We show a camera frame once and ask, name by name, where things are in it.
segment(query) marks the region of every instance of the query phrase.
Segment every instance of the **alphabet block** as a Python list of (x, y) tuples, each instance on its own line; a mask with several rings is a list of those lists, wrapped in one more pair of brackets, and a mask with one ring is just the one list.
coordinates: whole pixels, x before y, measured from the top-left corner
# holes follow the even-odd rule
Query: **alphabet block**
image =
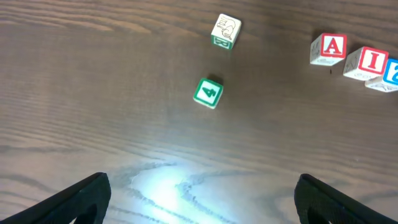
[(221, 94), (223, 94), (223, 86), (221, 84), (207, 78), (202, 78), (193, 96), (193, 100), (214, 109), (220, 100)]
[(211, 32), (211, 43), (231, 50), (241, 29), (241, 24), (239, 19), (220, 14)]
[(343, 75), (361, 81), (380, 77), (386, 71), (388, 52), (362, 47), (347, 57)]
[(345, 34), (321, 34), (311, 44), (310, 64), (332, 66), (346, 57)]
[(375, 90), (389, 93), (398, 90), (398, 60), (389, 59), (386, 72), (382, 77), (377, 77), (365, 82), (365, 86)]

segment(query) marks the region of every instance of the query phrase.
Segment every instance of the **wooden table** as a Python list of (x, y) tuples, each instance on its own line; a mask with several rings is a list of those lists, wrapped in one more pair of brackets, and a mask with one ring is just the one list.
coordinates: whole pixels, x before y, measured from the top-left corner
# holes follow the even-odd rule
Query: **wooden table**
[[(95, 172), (105, 223), (298, 223), (309, 173), (398, 220), (398, 95), (308, 63), (321, 32), (398, 57), (396, 0), (3, 0), (0, 219)], [(219, 13), (243, 21), (232, 51)], [(216, 75), (215, 110), (192, 100)]]

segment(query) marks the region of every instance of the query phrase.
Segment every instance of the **white block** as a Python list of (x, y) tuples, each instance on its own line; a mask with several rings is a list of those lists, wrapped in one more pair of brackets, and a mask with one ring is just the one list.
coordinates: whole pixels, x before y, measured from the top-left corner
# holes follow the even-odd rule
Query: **white block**
[(193, 100), (214, 109), (223, 94), (223, 89), (224, 87), (221, 84), (207, 78), (202, 78), (193, 95)]
[(241, 26), (242, 22), (239, 19), (220, 14), (211, 31), (211, 42), (222, 48), (232, 49)]
[(398, 60), (389, 59), (382, 77), (366, 81), (365, 86), (389, 93), (398, 90)]
[(347, 36), (321, 34), (311, 44), (310, 64), (332, 66), (346, 57)]
[(388, 52), (362, 47), (347, 57), (343, 75), (361, 81), (380, 77), (386, 70)]

